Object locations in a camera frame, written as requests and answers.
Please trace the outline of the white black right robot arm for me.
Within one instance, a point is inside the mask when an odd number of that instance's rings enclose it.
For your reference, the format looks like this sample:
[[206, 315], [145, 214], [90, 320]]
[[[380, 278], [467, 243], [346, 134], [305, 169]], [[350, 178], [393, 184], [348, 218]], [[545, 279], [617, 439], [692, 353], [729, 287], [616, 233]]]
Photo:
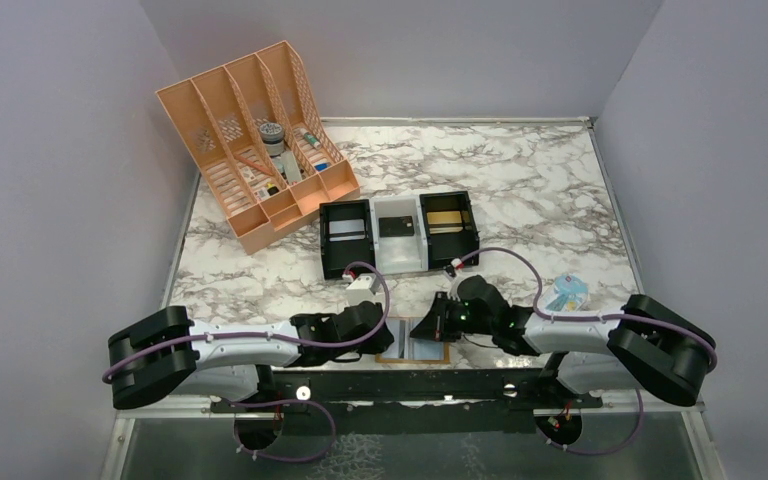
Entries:
[[680, 407], [696, 404], [717, 363], [711, 335], [647, 295], [606, 312], [546, 312], [509, 303], [480, 275], [436, 293], [410, 336], [454, 342], [465, 334], [487, 335], [511, 356], [560, 355], [552, 380], [571, 394], [640, 389]]

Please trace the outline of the tan leather card holder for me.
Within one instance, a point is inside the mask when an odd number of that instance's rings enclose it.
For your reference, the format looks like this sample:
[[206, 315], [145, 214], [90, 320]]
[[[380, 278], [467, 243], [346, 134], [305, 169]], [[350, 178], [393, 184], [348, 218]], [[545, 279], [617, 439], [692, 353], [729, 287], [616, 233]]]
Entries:
[[394, 342], [381, 354], [377, 354], [375, 361], [382, 364], [401, 364], [401, 365], [448, 365], [450, 363], [449, 344], [447, 363], [425, 363], [415, 362], [405, 358], [406, 332], [410, 328], [410, 320], [418, 319], [415, 317], [395, 317], [387, 321], [389, 331], [394, 335]]

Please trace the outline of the light blue card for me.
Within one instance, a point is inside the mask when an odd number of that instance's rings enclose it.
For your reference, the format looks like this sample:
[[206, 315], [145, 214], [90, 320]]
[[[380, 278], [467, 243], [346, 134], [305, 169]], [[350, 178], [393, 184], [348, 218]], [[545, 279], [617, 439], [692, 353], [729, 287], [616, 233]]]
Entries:
[[419, 323], [419, 319], [411, 319], [409, 322], [410, 328], [406, 332], [405, 358], [420, 363], [447, 363], [448, 345], [446, 343], [412, 337], [412, 332]]

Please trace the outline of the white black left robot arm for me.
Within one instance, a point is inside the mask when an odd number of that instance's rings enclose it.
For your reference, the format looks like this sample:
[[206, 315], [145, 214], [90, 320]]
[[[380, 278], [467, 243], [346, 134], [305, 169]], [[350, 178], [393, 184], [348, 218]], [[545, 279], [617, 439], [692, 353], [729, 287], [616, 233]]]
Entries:
[[379, 303], [339, 313], [300, 313], [264, 325], [213, 325], [166, 307], [113, 334], [103, 375], [117, 410], [156, 403], [170, 394], [245, 401], [263, 391], [271, 367], [310, 368], [347, 353], [386, 351], [394, 336]]

